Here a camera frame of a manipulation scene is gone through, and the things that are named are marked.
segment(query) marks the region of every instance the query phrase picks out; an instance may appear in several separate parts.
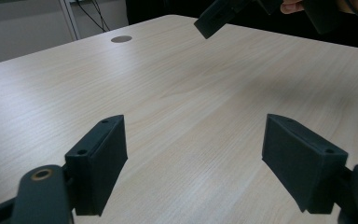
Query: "round table hole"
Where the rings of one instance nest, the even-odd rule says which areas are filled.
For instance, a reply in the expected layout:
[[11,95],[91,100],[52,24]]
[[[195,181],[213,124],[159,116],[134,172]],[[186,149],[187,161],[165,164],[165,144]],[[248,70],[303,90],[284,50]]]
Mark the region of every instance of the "round table hole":
[[127,41],[132,40],[132,36],[129,35],[120,35],[120,36],[116,36],[115,38],[112,39],[113,43],[124,43]]

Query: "hand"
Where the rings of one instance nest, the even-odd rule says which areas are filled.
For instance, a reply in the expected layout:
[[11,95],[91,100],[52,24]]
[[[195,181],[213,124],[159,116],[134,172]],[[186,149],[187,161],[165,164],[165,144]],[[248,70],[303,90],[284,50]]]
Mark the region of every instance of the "hand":
[[[283,3],[281,4],[281,12],[283,14],[291,14],[302,11],[304,10],[304,7],[302,6],[301,2],[302,0],[283,0]],[[351,0],[351,2],[358,10],[358,0]],[[336,3],[340,11],[351,14],[353,13],[345,3],[345,0],[336,0]]]

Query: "dark background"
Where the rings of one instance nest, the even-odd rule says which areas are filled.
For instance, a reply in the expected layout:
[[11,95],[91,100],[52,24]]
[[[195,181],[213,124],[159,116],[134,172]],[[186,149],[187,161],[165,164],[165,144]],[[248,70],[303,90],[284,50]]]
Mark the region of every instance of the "dark background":
[[[130,24],[176,14],[198,18],[214,0],[126,0]],[[358,48],[358,17],[341,13],[342,25],[327,35],[319,35],[305,12],[284,15],[278,9],[268,15],[256,2],[249,4],[231,21],[245,27],[295,35]]]

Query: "wooden table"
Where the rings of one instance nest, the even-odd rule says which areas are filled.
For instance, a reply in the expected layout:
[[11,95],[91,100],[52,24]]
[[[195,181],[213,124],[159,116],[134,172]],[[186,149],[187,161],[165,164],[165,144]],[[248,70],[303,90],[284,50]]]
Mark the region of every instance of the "wooden table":
[[[123,114],[129,160],[102,217],[76,223],[337,223],[302,214],[261,161],[266,116],[358,163],[358,49],[166,16],[0,63],[0,203]],[[113,43],[116,36],[131,41]]]

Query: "gray wall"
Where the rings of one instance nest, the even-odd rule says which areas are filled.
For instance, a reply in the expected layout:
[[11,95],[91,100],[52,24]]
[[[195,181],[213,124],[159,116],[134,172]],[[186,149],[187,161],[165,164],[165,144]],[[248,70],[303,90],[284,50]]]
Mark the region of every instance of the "gray wall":
[[[71,26],[62,11],[63,0],[0,2],[0,62],[69,43]],[[103,17],[111,29],[128,25],[125,0],[99,0]],[[89,14],[99,19],[93,4],[83,2]],[[71,4],[82,38],[101,33],[77,5]]]

